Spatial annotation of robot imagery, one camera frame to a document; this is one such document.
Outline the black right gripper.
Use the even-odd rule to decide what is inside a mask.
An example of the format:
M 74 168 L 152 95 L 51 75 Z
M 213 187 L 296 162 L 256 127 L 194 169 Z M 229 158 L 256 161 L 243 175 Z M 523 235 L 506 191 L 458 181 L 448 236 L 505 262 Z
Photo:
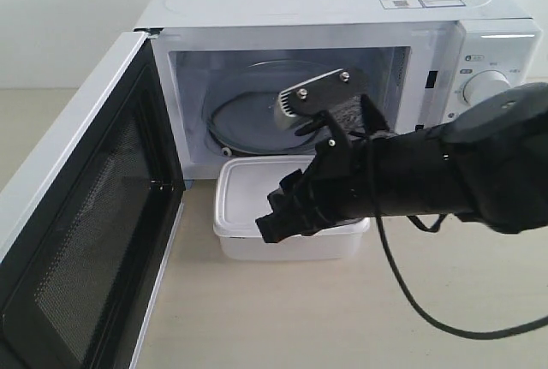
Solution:
M 356 140 L 333 141 L 318 143 L 308 168 L 291 172 L 268 194 L 271 213 L 255 220 L 265 243 L 312 236 L 362 217 L 381 223 L 376 139 L 359 133 Z

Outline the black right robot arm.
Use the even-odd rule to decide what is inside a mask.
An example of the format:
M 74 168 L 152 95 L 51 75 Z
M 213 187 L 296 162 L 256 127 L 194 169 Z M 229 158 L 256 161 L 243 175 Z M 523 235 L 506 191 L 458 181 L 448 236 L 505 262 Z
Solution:
M 454 121 L 391 134 L 364 101 L 362 132 L 317 144 L 304 170 L 268 195 L 256 220 L 278 243 L 367 217 L 452 214 L 503 234 L 547 224 L 547 85 L 501 92 Z

